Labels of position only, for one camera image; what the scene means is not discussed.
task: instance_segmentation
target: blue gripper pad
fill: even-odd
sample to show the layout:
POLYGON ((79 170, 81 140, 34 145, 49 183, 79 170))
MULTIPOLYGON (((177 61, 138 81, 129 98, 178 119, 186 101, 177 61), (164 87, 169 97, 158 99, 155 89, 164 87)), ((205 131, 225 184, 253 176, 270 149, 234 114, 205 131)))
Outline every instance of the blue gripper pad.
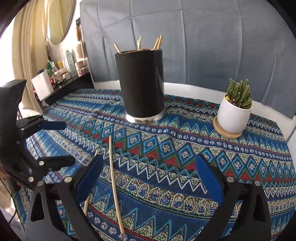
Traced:
POLYGON ((83 178, 80 180, 76 186, 76 196, 74 198, 75 203, 79 205, 82 201, 85 201, 90 194, 96 180, 101 174, 104 167, 103 155, 97 155, 94 157, 95 161, 92 166, 84 174, 83 178))
POLYGON ((39 126, 43 130, 65 130, 67 127, 63 121, 44 121, 39 126))
POLYGON ((221 205, 224 199, 223 187, 213 173, 207 159, 202 154, 196 156, 195 168, 211 199, 221 205))

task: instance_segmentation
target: silver container base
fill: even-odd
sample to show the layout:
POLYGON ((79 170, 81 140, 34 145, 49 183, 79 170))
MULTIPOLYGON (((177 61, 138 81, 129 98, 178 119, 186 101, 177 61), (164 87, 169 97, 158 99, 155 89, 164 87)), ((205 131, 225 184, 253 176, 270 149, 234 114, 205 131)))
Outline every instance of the silver container base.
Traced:
POLYGON ((127 112, 125 112, 124 117, 128 122, 131 122, 131 123, 148 124, 148 123, 160 120, 165 116, 165 114, 166 114, 166 107, 164 107, 164 109, 159 114, 151 117, 145 117, 145 118, 133 117, 129 115, 127 112))

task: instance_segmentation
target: potted plant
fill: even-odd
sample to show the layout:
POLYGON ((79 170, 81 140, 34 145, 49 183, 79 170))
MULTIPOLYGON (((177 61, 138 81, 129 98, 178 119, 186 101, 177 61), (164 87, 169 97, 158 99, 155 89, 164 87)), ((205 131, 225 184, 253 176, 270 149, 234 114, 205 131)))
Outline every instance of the potted plant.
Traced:
POLYGON ((217 121, 225 131, 241 135, 251 113, 252 99, 249 81, 236 83, 229 79, 229 87, 217 114, 217 121))

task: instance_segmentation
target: black cable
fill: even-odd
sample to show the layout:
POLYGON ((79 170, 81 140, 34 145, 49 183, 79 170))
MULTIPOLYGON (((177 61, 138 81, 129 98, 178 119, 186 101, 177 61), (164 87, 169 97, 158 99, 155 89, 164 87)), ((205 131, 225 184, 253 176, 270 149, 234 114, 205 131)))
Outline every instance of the black cable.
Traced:
POLYGON ((4 182, 2 181, 1 178, 0 178, 0 180, 1 180, 2 184, 3 184, 3 186, 4 186, 4 187, 6 188, 6 190, 8 191, 9 195, 11 196, 12 201, 13 201, 13 204, 14 204, 14 206, 15 206, 15 213, 13 214, 13 216, 11 217, 11 219, 10 219, 9 222, 8 222, 8 224, 10 225, 11 221, 13 220, 13 218, 15 217, 15 215, 16 215, 16 213, 17 213, 17 206, 16 206, 16 204, 15 204, 15 200, 14 200, 13 196, 11 195, 11 193, 9 192, 8 188, 6 187, 6 185, 4 184, 4 182))

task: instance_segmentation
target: wooden coaster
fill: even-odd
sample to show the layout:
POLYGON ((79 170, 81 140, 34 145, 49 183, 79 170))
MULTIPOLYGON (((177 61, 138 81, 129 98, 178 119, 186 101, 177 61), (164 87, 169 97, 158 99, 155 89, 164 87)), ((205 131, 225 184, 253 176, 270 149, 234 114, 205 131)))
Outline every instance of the wooden coaster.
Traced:
POLYGON ((228 138, 228 139, 236 139, 238 137, 241 136, 242 132, 241 133, 230 133, 228 131, 225 131, 219 124, 218 120, 217 120, 217 116, 214 117, 213 119, 213 126, 215 128, 215 130, 222 136, 228 138))

